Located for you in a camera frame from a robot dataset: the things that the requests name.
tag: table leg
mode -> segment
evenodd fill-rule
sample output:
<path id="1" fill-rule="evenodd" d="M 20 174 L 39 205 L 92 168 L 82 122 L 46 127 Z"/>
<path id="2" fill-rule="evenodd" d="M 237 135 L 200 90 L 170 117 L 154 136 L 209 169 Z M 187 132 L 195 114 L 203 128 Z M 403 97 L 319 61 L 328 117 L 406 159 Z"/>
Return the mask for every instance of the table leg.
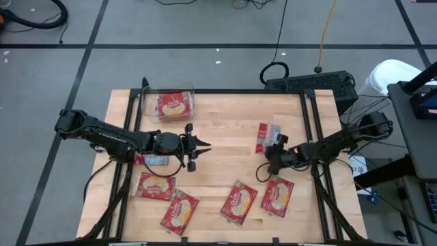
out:
<path id="1" fill-rule="evenodd" d="M 363 188 L 368 188 L 386 181 L 394 180 L 395 178 L 401 178 L 405 175 L 416 175 L 411 158 L 408 154 L 387 165 L 373 169 L 365 174 L 361 174 L 355 177 L 354 180 Z M 357 191 L 361 190 L 358 186 L 355 186 L 355 188 Z"/>

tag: gray floor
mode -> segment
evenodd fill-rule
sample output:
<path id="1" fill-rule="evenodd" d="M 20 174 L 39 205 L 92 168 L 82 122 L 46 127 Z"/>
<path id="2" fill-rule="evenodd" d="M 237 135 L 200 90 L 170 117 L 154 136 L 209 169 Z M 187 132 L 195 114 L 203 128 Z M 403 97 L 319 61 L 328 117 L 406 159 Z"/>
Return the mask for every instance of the gray floor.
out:
<path id="1" fill-rule="evenodd" d="M 152 0 L 109 0 L 95 44 L 216 45 L 209 45 L 207 49 L 95 46 L 100 49 L 92 49 L 89 59 L 83 59 L 85 49 L 94 47 L 86 44 L 102 3 L 107 0 L 63 2 L 70 12 L 65 47 L 56 46 L 61 27 L 0 33 L 2 245 L 16 244 L 33 198 L 41 202 L 27 244 L 72 240 L 76 236 L 83 186 L 94 160 L 87 144 L 62 142 L 44 195 L 33 197 L 52 146 L 57 114 L 65 107 L 75 81 L 80 87 L 74 108 L 84 109 L 99 118 L 104 117 L 112 89 L 139 87 L 143 76 L 153 87 L 192 83 L 202 88 L 263 88 L 258 74 L 271 61 L 274 49 L 222 47 L 224 44 L 274 44 L 284 4 L 283 0 L 275 0 L 263 10 L 256 10 L 252 5 L 235 10 L 231 0 L 199 0 L 191 5 L 174 6 L 159 5 Z M 437 44 L 437 4 L 401 2 L 421 43 Z M 331 1 L 326 0 L 289 0 L 281 43 L 319 43 L 330 4 Z M 12 0 L 9 9 L 34 21 L 43 21 L 59 11 L 47 0 Z M 24 28 L 16 23 L 6 26 L 9 30 Z M 354 49 L 327 46 L 322 66 L 324 72 L 347 70 L 354 75 L 357 89 L 373 68 L 386 59 L 399 59 L 420 69 L 425 67 L 394 0 L 339 0 L 326 43 L 354 44 L 351 46 Z M 53 44 L 53 49 L 37 49 L 41 46 L 26 44 Z M 394 45 L 381 49 L 378 44 Z M 280 49 L 277 60 L 288 63 L 292 76 L 313 73 L 318 60 L 317 45 L 307 49 L 290 48 Z M 437 60 L 437 50 L 426 50 L 426 54 L 431 62 Z M 85 72 L 83 76 L 81 73 L 76 76 L 81 71 L 81 62 L 86 65 Z M 282 75 L 280 69 L 272 69 L 267 74 L 270 78 Z M 404 144 L 399 131 L 387 142 Z M 367 157 L 397 158 L 405 150 L 370 146 L 363 153 Z M 366 208 L 367 205 L 363 205 L 367 225 L 375 218 L 386 220 Z M 395 220 L 377 229 L 368 226 L 369 235 L 376 241 L 389 241 L 387 235 L 394 223 Z"/>

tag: snack package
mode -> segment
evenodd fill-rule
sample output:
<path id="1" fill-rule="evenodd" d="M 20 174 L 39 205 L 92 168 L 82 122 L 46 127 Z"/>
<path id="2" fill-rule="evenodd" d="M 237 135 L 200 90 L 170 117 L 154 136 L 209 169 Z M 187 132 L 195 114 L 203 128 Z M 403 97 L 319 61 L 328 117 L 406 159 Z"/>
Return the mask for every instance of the snack package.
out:
<path id="1" fill-rule="evenodd" d="M 154 154 L 147 154 L 144 156 L 145 164 L 147 165 L 168 165 L 170 162 L 170 156 L 157 156 Z M 134 165 L 142 165 L 141 155 L 137 154 L 135 157 Z"/>
<path id="2" fill-rule="evenodd" d="M 226 199 L 220 214 L 228 221 L 241 226 L 246 219 L 247 213 L 252 206 L 258 191 L 237 181 Z"/>
<path id="3" fill-rule="evenodd" d="M 160 121 L 189 120 L 194 114 L 191 92 L 159 94 L 157 115 Z"/>
<path id="4" fill-rule="evenodd" d="M 165 213 L 161 225 L 168 231 L 181 236 L 196 209 L 199 199 L 181 190 L 176 191 L 170 207 Z"/>
<path id="5" fill-rule="evenodd" d="M 270 123 L 260 123 L 255 153 L 264 153 L 267 146 L 277 144 L 279 133 L 281 133 L 281 127 Z"/>
<path id="6" fill-rule="evenodd" d="M 261 203 L 261 208 L 270 215 L 284 218 L 287 212 L 288 202 L 292 195 L 294 183 L 278 176 L 268 181 L 266 194 Z"/>
<path id="7" fill-rule="evenodd" d="M 134 195 L 157 200 L 170 201 L 176 189 L 176 178 L 161 178 L 148 173 L 141 173 Z"/>

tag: wooden tabletop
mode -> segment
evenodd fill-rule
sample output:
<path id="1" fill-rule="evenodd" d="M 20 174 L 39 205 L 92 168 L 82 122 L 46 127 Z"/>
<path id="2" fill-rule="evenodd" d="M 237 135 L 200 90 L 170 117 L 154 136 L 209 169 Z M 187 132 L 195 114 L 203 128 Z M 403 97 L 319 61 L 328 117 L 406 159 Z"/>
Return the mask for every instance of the wooden tabletop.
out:
<path id="1" fill-rule="evenodd" d="M 123 126 L 128 104 L 128 90 L 113 90 L 105 122 Z M 316 91 L 320 120 L 324 136 L 341 129 L 337 109 L 331 91 Z M 294 189 L 284 219 L 267 215 L 261 208 L 266 183 L 255 178 L 256 168 L 266 162 L 262 154 L 255 154 L 255 142 L 260 122 L 279 125 L 281 133 L 289 136 L 288 147 L 307 140 L 298 95 L 292 94 L 197 94 L 193 134 L 212 144 L 212 151 L 202 154 L 197 160 L 197 171 L 186 169 L 176 176 L 181 190 L 200 198 L 200 202 L 183 236 L 190 242 L 272 242 L 278 237 L 282 243 L 320 243 L 323 241 L 318 203 L 310 170 L 296 172 L 282 169 L 280 175 L 294 182 Z M 313 138 L 317 139 L 312 124 Z M 130 130 L 133 129 L 132 117 Z M 143 115 L 141 131 L 170 131 L 183 133 L 187 122 L 155 123 L 152 117 Z M 349 162 L 345 154 L 339 159 Z M 97 154 L 93 172 L 108 160 L 107 154 Z M 166 167 L 151 167 L 159 174 L 170 174 L 178 167 L 171 158 Z M 77 236 L 86 234 L 97 222 L 108 205 L 113 182 L 115 164 L 98 174 L 88 188 L 87 199 Z M 130 190 L 137 176 L 145 172 L 144 166 L 135 166 Z M 356 231 L 366 237 L 363 216 L 355 191 L 350 168 L 344 163 L 333 163 L 331 174 L 340 211 Z M 261 169 L 260 178 L 266 176 Z M 232 186 L 239 180 L 256 189 L 258 195 L 241 227 L 227 223 L 219 215 Z M 123 241 L 180 241 L 180 237 L 169 234 L 160 226 L 169 202 L 130 196 L 126 211 Z M 330 237 L 335 238 L 332 215 L 326 207 Z M 111 235 L 115 235 L 118 210 L 113 216 Z"/>

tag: vacuum hose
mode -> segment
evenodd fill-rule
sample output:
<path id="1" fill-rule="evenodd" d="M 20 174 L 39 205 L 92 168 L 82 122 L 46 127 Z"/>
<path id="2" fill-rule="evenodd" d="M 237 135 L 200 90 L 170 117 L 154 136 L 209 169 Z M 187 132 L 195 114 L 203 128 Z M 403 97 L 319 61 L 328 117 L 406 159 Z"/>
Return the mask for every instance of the vacuum hose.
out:
<path id="1" fill-rule="evenodd" d="M 33 27 L 36 29 L 56 28 L 56 27 L 62 26 L 67 21 L 68 11 L 67 11 L 67 8 L 65 7 L 65 5 L 63 3 L 61 3 L 60 0 L 51 0 L 51 1 L 54 4 L 56 4 L 59 7 L 59 9 L 61 9 L 61 16 L 57 20 L 55 20 L 51 23 L 34 23 L 34 22 L 31 22 L 31 21 L 28 21 L 28 20 L 25 20 L 25 19 L 18 17 L 10 10 L 4 10 L 2 8 L 0 8 L 0 15 L 2 15 L 4 17 L 4 19 L 8 19 L 10 21 L 15 21 L 16 23 L 20 23 L 20 24 L 25 25 L 27 27 Z"/>

